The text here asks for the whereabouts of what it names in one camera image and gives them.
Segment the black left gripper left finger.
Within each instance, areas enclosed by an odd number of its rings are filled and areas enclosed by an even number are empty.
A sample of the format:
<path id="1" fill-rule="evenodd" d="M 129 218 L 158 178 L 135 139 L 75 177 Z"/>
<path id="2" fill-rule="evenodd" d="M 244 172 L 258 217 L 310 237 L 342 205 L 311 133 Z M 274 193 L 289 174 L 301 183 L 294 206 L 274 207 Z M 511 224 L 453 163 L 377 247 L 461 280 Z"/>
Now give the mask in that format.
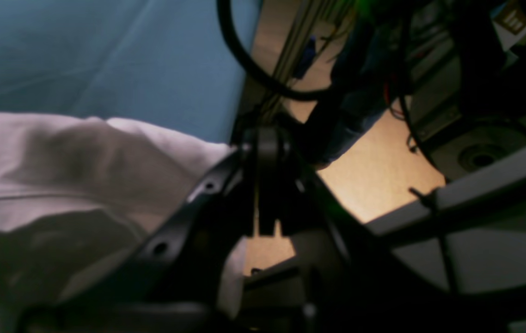
<path id="1" fill-rule="evenodd" d="M 261 129 L 113 272 L 68 301 L 26 310 L 18 333 L 249 333 L 216 308 L 227 258 L 254 232 Z"/>

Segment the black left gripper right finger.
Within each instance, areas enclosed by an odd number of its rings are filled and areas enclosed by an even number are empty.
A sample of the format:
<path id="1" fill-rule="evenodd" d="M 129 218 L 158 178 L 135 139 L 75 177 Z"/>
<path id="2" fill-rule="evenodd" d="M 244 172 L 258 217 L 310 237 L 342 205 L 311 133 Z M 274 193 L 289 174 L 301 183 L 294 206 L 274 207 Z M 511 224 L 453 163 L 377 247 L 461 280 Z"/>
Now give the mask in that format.
<path id="1" fill-rule="evenodd" d="M 361 224 L 263 129 L 263 230 L 279 219 L 313 331 L 526 333 L 526 148 Z"/>

